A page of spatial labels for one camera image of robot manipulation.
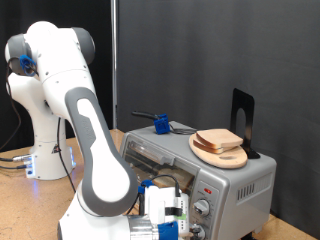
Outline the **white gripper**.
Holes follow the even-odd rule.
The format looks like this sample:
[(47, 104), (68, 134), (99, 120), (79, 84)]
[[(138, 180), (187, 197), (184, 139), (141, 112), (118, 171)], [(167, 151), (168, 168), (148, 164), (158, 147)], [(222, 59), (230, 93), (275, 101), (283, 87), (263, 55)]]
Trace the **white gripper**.
[(189, 197), (177, 187), (145, 189), (144, 212), (159, 232), (159, 240), (184, 240), (197, 233), (196, 225), (189, 226)]

